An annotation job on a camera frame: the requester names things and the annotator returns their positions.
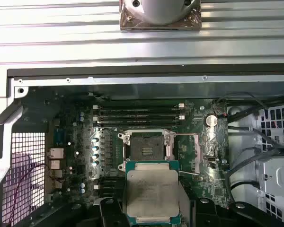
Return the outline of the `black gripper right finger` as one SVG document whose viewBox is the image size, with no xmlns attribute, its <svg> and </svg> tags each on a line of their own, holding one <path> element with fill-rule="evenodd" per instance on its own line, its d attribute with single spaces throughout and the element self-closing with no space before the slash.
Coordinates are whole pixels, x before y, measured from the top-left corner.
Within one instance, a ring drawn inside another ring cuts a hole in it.
<svg viewBox="0 0 284 227">
<path fill-rule="evenodd" d="M 179 209 L 188 227 L 283 227 L 284 223 L 246 202 L 228 208 L 179 184 Z"/>
</svg>

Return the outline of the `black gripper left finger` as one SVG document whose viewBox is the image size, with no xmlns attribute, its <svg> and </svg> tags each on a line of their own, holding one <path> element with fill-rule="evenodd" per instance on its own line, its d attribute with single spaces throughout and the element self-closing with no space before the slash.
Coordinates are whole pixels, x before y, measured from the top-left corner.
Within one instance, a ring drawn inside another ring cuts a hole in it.
<svg viewBox="0 0 284 227">
<path fill-rule="evenodd" d="M 124 188 L 85 188 L 59 195 L 31 217 L 32 227 L 125 227 Z"/>
</svg>

